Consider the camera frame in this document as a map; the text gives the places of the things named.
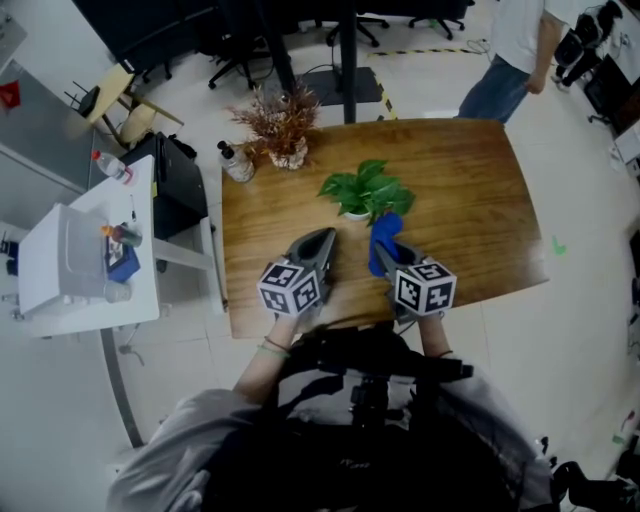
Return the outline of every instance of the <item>white table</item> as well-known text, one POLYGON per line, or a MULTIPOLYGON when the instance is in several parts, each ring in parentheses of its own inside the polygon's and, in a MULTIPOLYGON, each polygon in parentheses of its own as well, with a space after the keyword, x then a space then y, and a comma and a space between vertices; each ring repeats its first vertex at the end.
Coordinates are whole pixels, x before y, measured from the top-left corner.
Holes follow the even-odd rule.
MULTIPOLYGON (((131 299, 115 304, 91 299, 87 305, 79 309, 70 308, 69 311, 56 314, 36 313, 23 322, 31 336, 71 334, 158 319, 161 307, 158 298, 156 259, 203 270, 202 289, 208 296, 210 309, 214 313, 223 312, 209 217, 200 221, 197 243, 202 252, 157 240, 153 236, 153 157, 146 156, 131 167, 137 174, 133 186, 123 186, 113 179, 107 179, 70 205, 80 211, 95 212, 107 219, 110 225, 115 226, 122 222, 131 223, 133 197, 136 212, 133 225, 142 234, 142 244, 135 249, 140 270, 128 281, 131 286, 131 299)), ((28 272, 28 269, 20 268, 19 272, 22 275, 23 272, 28 272)))

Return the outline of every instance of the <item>potted plant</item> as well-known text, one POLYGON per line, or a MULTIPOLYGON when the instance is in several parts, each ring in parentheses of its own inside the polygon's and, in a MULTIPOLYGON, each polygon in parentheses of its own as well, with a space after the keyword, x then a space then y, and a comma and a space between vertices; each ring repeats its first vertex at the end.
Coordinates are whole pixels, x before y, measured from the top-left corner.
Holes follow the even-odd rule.
POLYGON ((280 169, 302 167, 307 155, 307 132, 318 116, 318 101, 303 86, 291 94, 265 96, 256 92, 249 108, 231 108, 233 121, 248 126, 257 137, 250 142, 257 153, 268 153, 280 169))
POLYGON ((338 215, 353 220, 369 219, 369 225, 387 212, 405 215, 413 205, 415 195, 400 180, 383 174, 384 160, 365 160, 357 174, 335 173, 329 176, 319 196, 330 196, 340 203, 338 215))

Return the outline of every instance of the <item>black case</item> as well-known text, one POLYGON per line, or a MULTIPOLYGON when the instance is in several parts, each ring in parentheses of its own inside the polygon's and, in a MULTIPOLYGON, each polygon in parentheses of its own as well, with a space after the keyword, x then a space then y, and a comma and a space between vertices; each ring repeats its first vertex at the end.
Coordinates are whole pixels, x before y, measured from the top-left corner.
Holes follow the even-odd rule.
POLYGON ((167 238, 184 231, 208 215, 202 175, 162 133, 138 144, 121 160, 127 164, 153 155, 158 195, 153 200, 153 227, 156 238, 167 238))

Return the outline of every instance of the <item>flower pot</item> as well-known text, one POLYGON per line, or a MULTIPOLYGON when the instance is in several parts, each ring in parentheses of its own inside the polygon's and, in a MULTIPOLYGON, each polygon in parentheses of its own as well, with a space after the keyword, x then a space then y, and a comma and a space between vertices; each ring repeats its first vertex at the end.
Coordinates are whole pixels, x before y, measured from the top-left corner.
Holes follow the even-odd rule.
POLYGON ((371 212, 366 212, 366 213, 346 212, 344 216, 347 219, 351 219, 351 220, 367 220, 369 217, 371 217, 371 212))
POLYGON ((302 164, 304 164, 304 157, 307 156, 308 152, 309 147, 307 146, 307 139, 302 137, 298 142, 296 142, 296 151, 292 155, 276 155, 274 153, 269 153, 269 156, 271 157, 273 165, 279 169, 295 171, 302 167, 302 164))

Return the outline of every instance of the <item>black mat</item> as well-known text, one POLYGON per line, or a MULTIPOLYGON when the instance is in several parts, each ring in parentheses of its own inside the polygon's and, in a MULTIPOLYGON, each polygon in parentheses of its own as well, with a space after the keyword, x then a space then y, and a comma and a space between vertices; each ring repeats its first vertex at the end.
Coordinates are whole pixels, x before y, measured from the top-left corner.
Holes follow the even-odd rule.
MULTIPOLYGON (((298 75, 309 90, 313 91, 320 105, 342 105, 342 93, 337 92, 336 74, 330 71, 318 71, 307 75, 298 75)), ((382 101, 382 91, 376 82, 371 68, 356 70, 356 103, 378 103, 382 101)))

